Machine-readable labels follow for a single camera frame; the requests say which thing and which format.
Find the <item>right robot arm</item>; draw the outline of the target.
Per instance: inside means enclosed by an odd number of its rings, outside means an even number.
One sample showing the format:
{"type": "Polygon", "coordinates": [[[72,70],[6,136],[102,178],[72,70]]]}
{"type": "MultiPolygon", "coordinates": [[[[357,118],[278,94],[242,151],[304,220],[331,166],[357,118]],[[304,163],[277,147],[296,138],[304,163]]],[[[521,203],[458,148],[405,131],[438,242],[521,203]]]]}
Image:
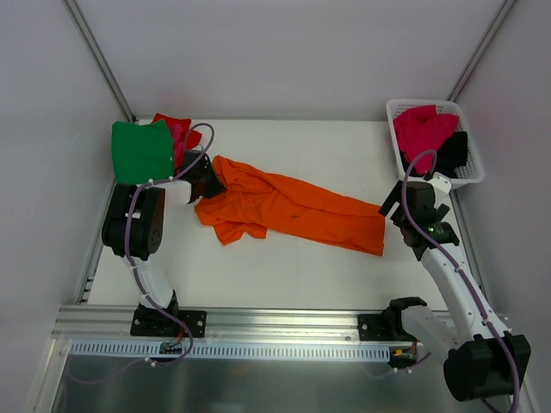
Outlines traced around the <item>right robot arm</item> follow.
{"type": "Polygon", "coordinates": [[[497,316],[472,276],[454,228],[444,221],[442,201],[451,189],[443,177],[397,181],[379,213],[391,219],[404,243],[429,273],[454,325],[437,318],[419,297],[393,299],[378,326],[395,340],[421,342],[443,364],[451,395],[460,402],[511,397],[517,410],[531,356],[523,335],[514,335],[497,316]]]}

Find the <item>orange t shirt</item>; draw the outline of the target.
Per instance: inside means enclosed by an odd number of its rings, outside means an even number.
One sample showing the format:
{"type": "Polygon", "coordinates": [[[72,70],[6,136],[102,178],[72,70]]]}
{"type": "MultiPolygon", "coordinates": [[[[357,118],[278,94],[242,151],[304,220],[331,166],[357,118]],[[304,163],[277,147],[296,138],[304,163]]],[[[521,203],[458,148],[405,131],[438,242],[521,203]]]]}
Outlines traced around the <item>orange t shirt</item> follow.
{"type": "Polygon", "coordinates": [[[276,231],[383,255],[386,224],[377,205],[222,156],[214,158],[213,166],[226,191],[201,199],[195,213],[222,244],[244,234],[265,239],[268,231],[276,231]]]}

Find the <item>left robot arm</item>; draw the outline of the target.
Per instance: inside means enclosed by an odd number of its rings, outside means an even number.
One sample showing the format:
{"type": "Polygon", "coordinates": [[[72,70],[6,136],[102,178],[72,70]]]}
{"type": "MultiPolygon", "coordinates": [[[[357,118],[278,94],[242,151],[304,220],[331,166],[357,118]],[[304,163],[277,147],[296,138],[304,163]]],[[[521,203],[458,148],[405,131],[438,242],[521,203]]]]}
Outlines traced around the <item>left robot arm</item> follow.
{"type": "Polygon", "coordinates": [[[102,226],[102,243],[128,266],[139,289],[139,306],[155,309],[149,322],[159,335],[175,333],[180,324],[179,314],[171,310],[176,292],[153,259],[162,243],[164,212],[225,190],[208,154],[198,150],[186,151],[183,166],[164,182],[145,188],[115,186],[102,226]]]}

